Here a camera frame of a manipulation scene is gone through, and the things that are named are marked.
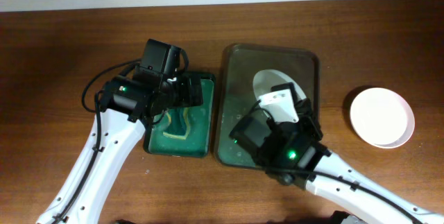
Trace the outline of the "grey-white plate with green stain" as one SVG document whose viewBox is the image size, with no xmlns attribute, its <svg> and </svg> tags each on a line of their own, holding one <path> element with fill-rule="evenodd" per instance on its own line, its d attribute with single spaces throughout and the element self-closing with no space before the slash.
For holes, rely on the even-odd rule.
<svg viewBox="0 0 444 224">
<path fill-rule="evenodd" d="M 258 101 L 259 96 L 272 92 L 273 86 L 284 83 L 294 83 L 298 94 L 305 95 L 301 87 L 291 77 L 275 69 L 266 69 L 258 71 L 253 78 L 253 91 L 256 100 Z"/>
</svg>

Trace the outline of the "green yellow scrubbing sponge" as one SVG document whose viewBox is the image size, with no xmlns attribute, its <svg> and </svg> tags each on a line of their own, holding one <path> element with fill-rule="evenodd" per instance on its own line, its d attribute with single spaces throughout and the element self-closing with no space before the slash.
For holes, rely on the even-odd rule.
<svg viewBox="0 0 444 224">
<path fill-rule="evenodd" d="M 162 134 L 171 139 L 186 140 L 191 131 L 188 111 L 188 107 L 169 110 L 166 114 L 168 125 Z"/>
</svg>

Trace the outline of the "pinkish white plate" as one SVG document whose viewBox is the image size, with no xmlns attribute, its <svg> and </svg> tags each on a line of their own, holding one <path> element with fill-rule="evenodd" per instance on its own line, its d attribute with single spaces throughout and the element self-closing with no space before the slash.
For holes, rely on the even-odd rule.
<svg viewBox="0 0 444 224">
<path fill-rule="evenodd" d="M 407 101 L 396 92 L 372 87 L 350 104 L 350 123 L 357 136 L 371 146 L 398 148 L 413 136 L 416 121 Z"/>
</svg>

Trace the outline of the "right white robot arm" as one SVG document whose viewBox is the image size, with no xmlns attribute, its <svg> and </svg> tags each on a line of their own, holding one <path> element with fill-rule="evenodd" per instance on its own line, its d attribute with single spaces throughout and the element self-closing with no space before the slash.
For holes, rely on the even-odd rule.
<svg viewBox="0 0 444 224">
<path fill-rule="evenodd" d="M 261 95 L 229 137 L 268 177 L 346 209 L 345 223 L 443 222 L 443 215 L 395 195 L 322 145 L 311 101 L 299 96 L 293 83 L 275 85 Z"/>
</svg>

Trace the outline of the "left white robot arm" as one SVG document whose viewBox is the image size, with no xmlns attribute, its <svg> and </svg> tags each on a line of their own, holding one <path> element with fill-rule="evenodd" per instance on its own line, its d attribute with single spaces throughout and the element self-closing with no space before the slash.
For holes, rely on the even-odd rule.
<svg viewBox="0 0 444 224">
<path fill-rule="evenodd" d="M 143 55 L 94 95 L 94 123 L 74 167 L 38 223 L 97 223 L 123 163 L 169 110 L 203 104 L 184 49 L 149 39 Z"/>
</svg>

